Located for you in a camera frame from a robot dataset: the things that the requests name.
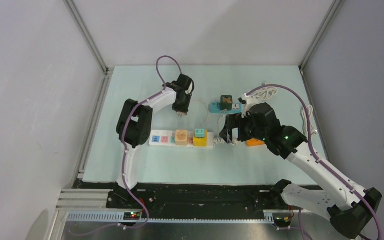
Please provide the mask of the orange power strip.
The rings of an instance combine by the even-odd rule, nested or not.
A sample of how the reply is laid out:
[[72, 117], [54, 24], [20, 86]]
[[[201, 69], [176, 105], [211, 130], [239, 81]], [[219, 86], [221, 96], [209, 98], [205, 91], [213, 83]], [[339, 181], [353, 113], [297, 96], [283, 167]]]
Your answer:
[[255, 138], [250, 139], [250, 140], [247, 140], [247, 141], [245, 142], [245, 145], [246, 145], [247, 147], [257, 147], [257, 146], [262, 146], [262, 145], [264, 145], [264, 144], [265, 144], [264, 141], [262, 141], [262, 140], [258, 140], [258, 139], [255, 139]]

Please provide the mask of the small teal plug adapter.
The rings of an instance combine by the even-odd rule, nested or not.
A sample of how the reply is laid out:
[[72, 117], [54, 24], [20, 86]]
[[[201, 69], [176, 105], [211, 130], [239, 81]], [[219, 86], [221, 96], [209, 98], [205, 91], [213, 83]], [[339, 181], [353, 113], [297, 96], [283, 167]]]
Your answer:
[[194, 131], [195, 138], [204, 138], [206, 136], [206, 130], [203, 128], [196, 128]]

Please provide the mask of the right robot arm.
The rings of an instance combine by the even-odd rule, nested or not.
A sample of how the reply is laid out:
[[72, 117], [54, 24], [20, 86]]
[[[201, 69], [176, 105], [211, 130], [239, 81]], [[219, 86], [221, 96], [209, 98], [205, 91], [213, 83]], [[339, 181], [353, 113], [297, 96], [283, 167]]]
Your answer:
[[244, 114], [228, 114], [219, 135], [232, 141], [234, 129], [239, 142], [263, 141], [271, 153], [300, 168], [324, 190], [319, 194], [282, 179], [271, 189], [270, 202], [275, 208], [292, 205], [307, 209], [327, 219], [349, 239], [355, 239], [373, 219], [382, 194], [374, 187], [357, 184], [319, 156], [299, 130], [280, 123], [269, 104], [255, 104]]

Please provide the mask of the pink usb charger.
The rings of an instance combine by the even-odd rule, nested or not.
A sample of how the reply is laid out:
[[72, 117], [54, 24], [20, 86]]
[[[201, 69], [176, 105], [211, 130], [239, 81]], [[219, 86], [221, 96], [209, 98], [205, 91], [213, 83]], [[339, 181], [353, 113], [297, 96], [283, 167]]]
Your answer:
[[182, 117], [186, 117], [187, 116], [187, 113], [185, 113], [185, 112], [177, 112], [177, 115], [180, 117], [180, 118], [182, 118]]

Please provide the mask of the white multicolour power strip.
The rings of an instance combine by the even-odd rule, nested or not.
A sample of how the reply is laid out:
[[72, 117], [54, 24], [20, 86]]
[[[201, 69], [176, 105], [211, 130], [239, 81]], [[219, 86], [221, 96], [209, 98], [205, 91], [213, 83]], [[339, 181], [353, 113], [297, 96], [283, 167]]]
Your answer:
[[188, 144], [176, 144], [176, 131], [175, 130], [152, 130], [149, 138], [150, 147], [168, 147], [168, 148], [190, 148], [190, 149], [213, 149], [215, 147], [214, 134], [207, 133], [206, 146], [194, 145], [194, 131], [188, 132]]

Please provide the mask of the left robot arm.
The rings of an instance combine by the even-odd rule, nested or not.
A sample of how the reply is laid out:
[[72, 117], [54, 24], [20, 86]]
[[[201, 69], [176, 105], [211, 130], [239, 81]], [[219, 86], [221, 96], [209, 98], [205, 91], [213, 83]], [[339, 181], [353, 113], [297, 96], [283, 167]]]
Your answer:
[[192, 78], [180, 74], [177, 80], [163, 84], [162, 90], [142, 101], [131, 98], [125, 101], [116, 126], [116, 132], [123, 145], [121, 171], [116, 182], [124, 190], [120, 192], [118, 201], [125, 208], [134, 207], [138, 201], [137, 193], [131, 190], [139, 181], [139, 162], [134, 156], [151, 136], [153, 114], [171, 106], [177, 114], [186, 116], [194, 90], [195, 83]]

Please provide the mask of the beige cube socket adapter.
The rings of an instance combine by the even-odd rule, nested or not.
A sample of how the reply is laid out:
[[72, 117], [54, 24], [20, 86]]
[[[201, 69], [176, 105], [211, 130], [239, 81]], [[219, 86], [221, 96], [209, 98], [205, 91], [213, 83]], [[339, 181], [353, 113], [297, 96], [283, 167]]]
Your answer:
[[177, 129], [174, 135], [174, 143], [177, 146], [187, 146], [189, 144], [189, 131], [186, 129]]

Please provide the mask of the dark green dragon adapter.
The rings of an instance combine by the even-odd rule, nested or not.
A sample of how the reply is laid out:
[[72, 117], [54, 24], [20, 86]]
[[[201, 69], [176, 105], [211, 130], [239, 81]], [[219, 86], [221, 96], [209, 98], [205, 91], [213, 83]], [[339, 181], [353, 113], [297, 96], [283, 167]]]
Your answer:
[[219, 107], [221, 111], [231, 111], [233, 108], [233, 96], [232, 95], [221, 95]]

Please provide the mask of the teal blue power strip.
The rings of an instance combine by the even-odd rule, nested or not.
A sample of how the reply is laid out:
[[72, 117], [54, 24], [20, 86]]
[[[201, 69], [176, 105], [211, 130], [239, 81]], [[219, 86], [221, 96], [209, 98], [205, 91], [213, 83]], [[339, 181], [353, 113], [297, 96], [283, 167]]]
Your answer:
[[225, 110], [221, 109], [220, 102], [213, 101], [209, 104], [208, 109], [211, 114], [238, 114], [242, 112], [242, 105], [239, 102], [234, 102], [231, 110]]

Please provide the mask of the yellow cube socket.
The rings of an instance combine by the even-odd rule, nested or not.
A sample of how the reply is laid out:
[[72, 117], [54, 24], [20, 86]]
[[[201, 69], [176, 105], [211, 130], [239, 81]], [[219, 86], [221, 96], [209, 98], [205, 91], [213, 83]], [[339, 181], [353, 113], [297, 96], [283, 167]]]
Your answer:
[[208, 145], [208, 132], [206, 129], [205, 129], [205, 137], [204, 138], [194, 137], [194, 134], [193, 134], [193, 146], [194, 147], [205, 148], [205, 147], [207, 147], [207, 145]]

